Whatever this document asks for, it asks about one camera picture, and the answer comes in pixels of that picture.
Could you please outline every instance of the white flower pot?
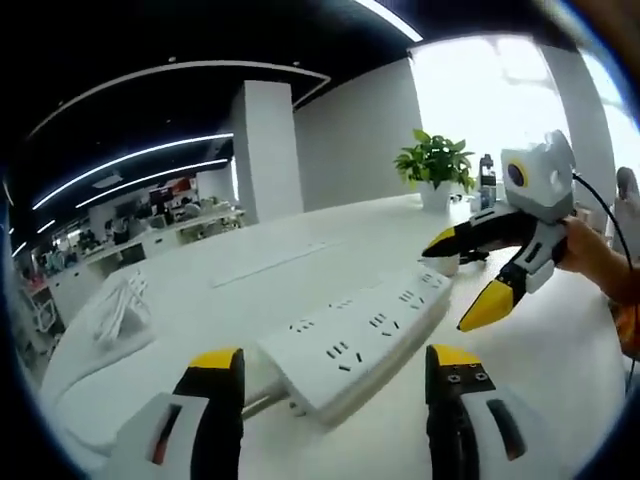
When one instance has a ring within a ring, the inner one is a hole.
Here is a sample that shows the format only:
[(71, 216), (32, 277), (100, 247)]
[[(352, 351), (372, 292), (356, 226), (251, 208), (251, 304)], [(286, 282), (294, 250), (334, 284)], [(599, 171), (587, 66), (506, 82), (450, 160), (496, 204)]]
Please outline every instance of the white flower pot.
[(418, 191), (422, 198), (423, 210), (427, 212), (447, 212), (449, 210), (451, 182), (442, 182), (435, 190), (431, 182), (418, 182)]

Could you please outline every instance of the power cord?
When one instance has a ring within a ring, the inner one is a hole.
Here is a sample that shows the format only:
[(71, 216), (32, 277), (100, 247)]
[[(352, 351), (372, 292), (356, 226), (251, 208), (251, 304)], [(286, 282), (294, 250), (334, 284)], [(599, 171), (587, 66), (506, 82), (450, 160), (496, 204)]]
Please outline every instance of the power cord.
[[(625, 240), (624, 235), (622, 234), (622, 229), (620, 228), (620, 224), (618, 223), (618, 220), (613, 215), (613, 213), (611, 212), (611, 209), (605, 203), (605, 201), (602, 199), (600, 194), (598, 192), (596, 192), (595, 188), (593, 188), (591, 185), (589, 185), (589, 183), (585, 179), (583, 179), (579, 174), (577, 174), (575, 172), (573, 174), (573, 178), (574, 178), (574, 180), (576, 182), (578, 182), (584, 188), (589, 190), (589, 193), (591, 193), (591, 195), (593, 195), (593, 197), (598, 201), (598, 203), (600, 203), (600, 205), (602, 206), (604, 211), (607, 213), (607, 215), (611, 219), (611, 222), (613, 223), (613, 226), (615, 227), (616, 232), (618, 233), (618, 236), (620, 237), (620, 243), (622, 244), (622, 248), (624, 249), (624, 255), (627, 258), (627, 264), (629, 265), (629, 271), (631, 273), (633, 273), (633, 260), (631, 259), (631, 253), (629, 252), (629, 247), (627, 246), (627, 241)], [(634, 312), (635, 312), (635, 324), (634, 324), (634, 334), (635, 334), (635, 328), (638, 325), (638, 305), (634, 305)], [(633, 378), (633, 371), (635, 369), (635, 366), (636, 366), (636, 357), (634, 356), (631, 359), (631, 370), (629, 370), (629, 376), (627, 377), (627, 382), (625, 384), (625, 392), (628, 392), (629, 391), (629, 387), (631, 386), (631, 379)]]

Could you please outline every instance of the yellow tip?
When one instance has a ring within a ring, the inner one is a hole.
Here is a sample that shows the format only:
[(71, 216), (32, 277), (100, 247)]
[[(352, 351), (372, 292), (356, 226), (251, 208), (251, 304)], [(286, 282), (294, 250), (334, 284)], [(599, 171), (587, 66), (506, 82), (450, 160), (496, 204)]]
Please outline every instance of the yellow tip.
[(480, 363), (480, 359), (472, 353), (449, 345), (431, 345), (438, 354), (438, 363), (441, 367), (448, 365), (472, 365)]
[(498, 280), (492, 280), (467, 310), (458, 330), (469, 332), (506, 317), (513, 310), (513, 290)]
[(197, 368), (231, 368), (231, 360), (237, 351), (237, 348), (224, 348), (203, 353), (191, 360), (189, 366)]
[(445, 238), (450, 238), (450, 237), (454, 237), (456, 235), (455, 230), (453, 229), (453, 227), (447, 228), (445, 231), (443, 231), (442, 233), (440, 233), (440, 235), (438, 235), (436, 238), (434, 238), (433, 240), (431, 240), (431, 243), (429, 244), (429, 246), (427, 248), (431, 248), (433, 247), (436, 243), (444, 240)]

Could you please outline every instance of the green leaves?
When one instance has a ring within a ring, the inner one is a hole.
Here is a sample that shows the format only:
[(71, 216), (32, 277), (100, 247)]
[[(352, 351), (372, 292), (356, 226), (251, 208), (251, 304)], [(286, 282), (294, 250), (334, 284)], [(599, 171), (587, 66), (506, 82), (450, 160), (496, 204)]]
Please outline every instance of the green leaves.
[(459, 152), (463, 150), (464, 147), (466, 146), (467, 146), (467, 142), (465, 140), (460, 140), (458, 143), (451, 146), (451, 150), (455, 150), (456, 152)]
[(417, 128), (413, 129), (413, 138), (420, 143), (429, 143), (431, 141), (431, 137), (422, 130), (418, 130)]
[(471, 162), (467, 158), (473, 152), (463, 152), (465, 140), (453, 143), (441, 135), (430, 136), (419, 129), (413, 130), (417, 145), (404, 147), (394, 160), (396, 170), (403, 182), (412, 187), (415, 182), (433, 183), (438, 188), (441, 183), (451, 181), (462, 185), (466, 192), (473, 188), (475, 181), (470, 176)]

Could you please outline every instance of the power strip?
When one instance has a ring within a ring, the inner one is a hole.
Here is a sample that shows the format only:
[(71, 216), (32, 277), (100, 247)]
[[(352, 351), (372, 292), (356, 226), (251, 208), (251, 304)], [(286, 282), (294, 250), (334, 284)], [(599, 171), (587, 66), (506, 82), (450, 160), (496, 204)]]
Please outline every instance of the power strip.
[(258, 342), (292, 399), (335, 424), (359, 408), (440, 322), (451, 281), (422, 265)]

